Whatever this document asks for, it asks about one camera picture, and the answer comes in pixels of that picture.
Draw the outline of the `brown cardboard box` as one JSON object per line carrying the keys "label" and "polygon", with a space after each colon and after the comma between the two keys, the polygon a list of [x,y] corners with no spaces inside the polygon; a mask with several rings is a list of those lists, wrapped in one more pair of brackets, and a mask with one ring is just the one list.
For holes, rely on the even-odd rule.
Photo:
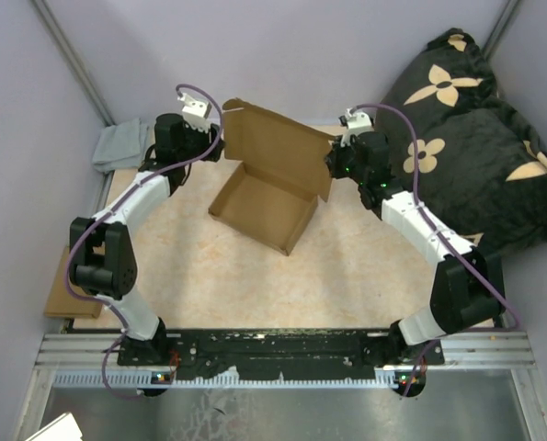
{"label": "brown cardboard box", "polygon": [[334,136],[240,98],[223,106],[224,158],[239,165],[210,216],[286,256],[327,201],[325,164]]}

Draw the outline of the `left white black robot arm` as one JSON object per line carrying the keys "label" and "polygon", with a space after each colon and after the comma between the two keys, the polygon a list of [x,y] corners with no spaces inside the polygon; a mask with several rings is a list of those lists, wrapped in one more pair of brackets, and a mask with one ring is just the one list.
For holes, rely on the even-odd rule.
{"label": "left white black robot arm", "polygon": [[163,320],[136,287],[132,237],[185,185],[195,162],[217,162],[223,148],[220,124],[194,123],[177,113],[157,117],[154,143],[127,189],[109,207],[91,218],[77,217],[70,225],[65,287],[72,297],[101,303],[119,318],[120,350],[137,362],[164,362],[170,344]]}

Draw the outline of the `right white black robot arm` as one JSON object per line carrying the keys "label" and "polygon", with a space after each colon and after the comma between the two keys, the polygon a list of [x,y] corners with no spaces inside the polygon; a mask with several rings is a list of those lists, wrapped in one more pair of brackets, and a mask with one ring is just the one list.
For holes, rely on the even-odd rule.
{"label": "right white black robot arm", "polygon": [[374,362],[408,364],[422,345],[504,312],[501,259],[462,238],[405,190],[389,165],[384,135],[366,131],[336,137],[325,158],[334,179],[349,178],[358,186],[365,209],[394,227],[425,258],[433,273],[429,303],[394,322],[372,348]]}

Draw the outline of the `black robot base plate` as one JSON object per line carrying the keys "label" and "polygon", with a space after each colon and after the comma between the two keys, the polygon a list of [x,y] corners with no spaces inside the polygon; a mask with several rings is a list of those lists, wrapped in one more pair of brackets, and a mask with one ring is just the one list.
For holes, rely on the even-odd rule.
{"label": "black robot base plate", "polygon": [[289,330],[172,330],[166,331],[168,354],[156,363],[140,363],[118,351],[121,367],[165,366],[167,372],[154,376],[158,384],[178,380],[213,380],[235,373],[250,386],[257,383],[310,385],[331,381],[376,380],[380,368],[416,367],[413,380],[400,375],[398,392],[411,388],[416,396],[424,387],[429,366],[444,362],[439,342],[422,345],[417,357],[395,364],[377,365],[372,348],[389,329],[289,329]]}

